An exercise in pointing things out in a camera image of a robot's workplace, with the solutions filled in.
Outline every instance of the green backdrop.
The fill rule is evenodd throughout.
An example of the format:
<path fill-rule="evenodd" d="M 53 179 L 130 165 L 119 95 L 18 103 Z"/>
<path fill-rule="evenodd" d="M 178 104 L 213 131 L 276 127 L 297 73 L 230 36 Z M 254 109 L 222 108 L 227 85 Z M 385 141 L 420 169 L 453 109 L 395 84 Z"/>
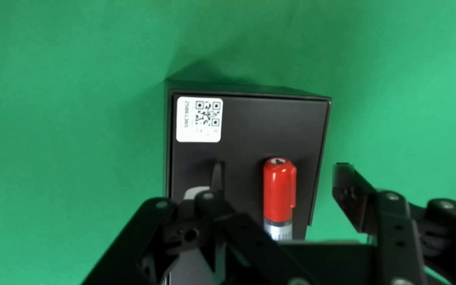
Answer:
<path fill-rule="evenodd" d="M 309 239 L 358 237 L 336 161 L 456 198 L 453 0 L 0 0 L 0 283 L 80 283 L 164 195 L 164 81 L 333 97 Z"/>

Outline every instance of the red cap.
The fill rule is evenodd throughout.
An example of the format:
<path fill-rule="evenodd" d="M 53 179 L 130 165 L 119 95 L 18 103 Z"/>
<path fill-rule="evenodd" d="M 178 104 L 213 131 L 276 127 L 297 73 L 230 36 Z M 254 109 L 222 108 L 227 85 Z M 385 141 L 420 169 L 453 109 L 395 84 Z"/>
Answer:
<path fill-rule="evenodd" d="M 263 166 L 263 215 L 270 222 L 290 222 L 297 196 L 297 168 L 287 158 L 270 158 Z"/>

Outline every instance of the screw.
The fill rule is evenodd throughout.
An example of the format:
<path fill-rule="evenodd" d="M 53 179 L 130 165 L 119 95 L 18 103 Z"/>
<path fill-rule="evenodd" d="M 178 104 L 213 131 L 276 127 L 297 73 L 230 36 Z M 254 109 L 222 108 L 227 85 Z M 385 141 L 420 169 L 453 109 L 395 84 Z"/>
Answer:
<path fill-rule="evenodd" d="M 444 209 L 453 209 L 455 206 L 449 201 L 439 201 L 439 206 L 442 206 Z"/>
<path fill-rule="evenodd" d="M 392 280 L 392 285 L 414 285 L 414 282 L 411 282 L 407 279 L 396 277 Z"/>
<path fill-rule="evenodd" d="M 399 196 L 395 195 L 395 193 L 387 193 L 387 198 L 392 199 L 392 201 L 398 201 L 399 199 Z"/>
<path fill-rule="evenodd" d="M 309 285 L 309 282 L 303 277 L 293 277 L 289 280 L 289 285 Z"/>
<path fill-rule="evenodd" d="M 157 209 L 167 209 L 168 207 L 168 201 L 159 201 L 159 203 L 156 203 L 156 207 Z"/>
<path fill-rule="evenodd" d="M 214 195 L 213 195 L 213 193 L 205 193 L 203 198 L 205 198 L 205 199 L 213 199 Z"/>

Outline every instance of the white label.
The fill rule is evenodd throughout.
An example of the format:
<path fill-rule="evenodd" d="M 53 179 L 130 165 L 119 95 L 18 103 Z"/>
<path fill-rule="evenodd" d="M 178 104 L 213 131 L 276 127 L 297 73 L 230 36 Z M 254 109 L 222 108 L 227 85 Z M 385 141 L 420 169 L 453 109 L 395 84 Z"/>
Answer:
<path fill-rule="evenodd" d="M 176 138 L 179 142 L 219 142 L 222 139 L 224 100 L 179 97 Z"/>

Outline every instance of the red cylinder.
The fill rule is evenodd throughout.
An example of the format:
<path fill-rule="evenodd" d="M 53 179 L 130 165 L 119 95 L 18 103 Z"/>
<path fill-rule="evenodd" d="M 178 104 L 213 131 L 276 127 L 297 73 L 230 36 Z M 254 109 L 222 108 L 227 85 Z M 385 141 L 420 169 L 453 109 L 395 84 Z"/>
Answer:
<path fill-rule="evenodd" d="M 297 168 L 287 158 L 270 158 L 263 166 L 263 215 L 268 222 L 290 222 L 297 204 Z"/>

